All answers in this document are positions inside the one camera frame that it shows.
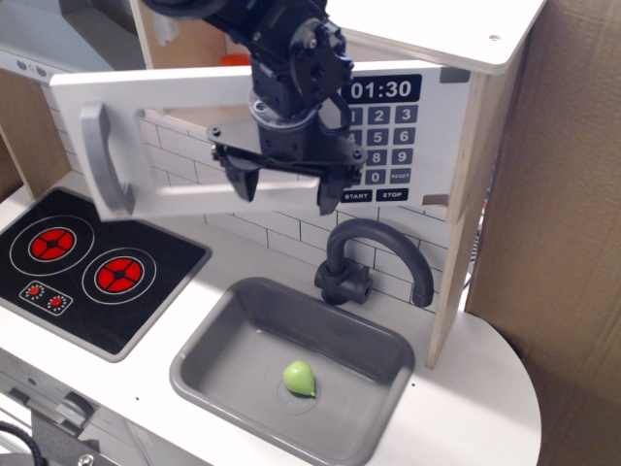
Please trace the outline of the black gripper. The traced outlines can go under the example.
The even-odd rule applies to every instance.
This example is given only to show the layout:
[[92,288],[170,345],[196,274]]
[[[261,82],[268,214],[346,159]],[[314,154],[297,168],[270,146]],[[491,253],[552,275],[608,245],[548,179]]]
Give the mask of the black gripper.
[[284,120],[270,111],[211,126],[213,158],[224,168],[237,194],[254,199],[262,169],[319,179],[317,206],[322,216],[334,212],[343,187],[359,184],[366,153],[344,135],[321,126],[318,114]]

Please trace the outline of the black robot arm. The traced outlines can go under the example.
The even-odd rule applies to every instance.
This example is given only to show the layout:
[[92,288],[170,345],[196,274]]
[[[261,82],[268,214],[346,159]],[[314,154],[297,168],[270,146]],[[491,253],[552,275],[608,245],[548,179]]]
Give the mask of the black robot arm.
[[346,38],[323,1],[149,1],[154,12],[201,19],[249,52],[247,120],[209,130],[212,157],[237,194],[252,201],[261,170],[315,177],[317,206],[330,215],[360,183],[366,153],[347,137],[352,81]]

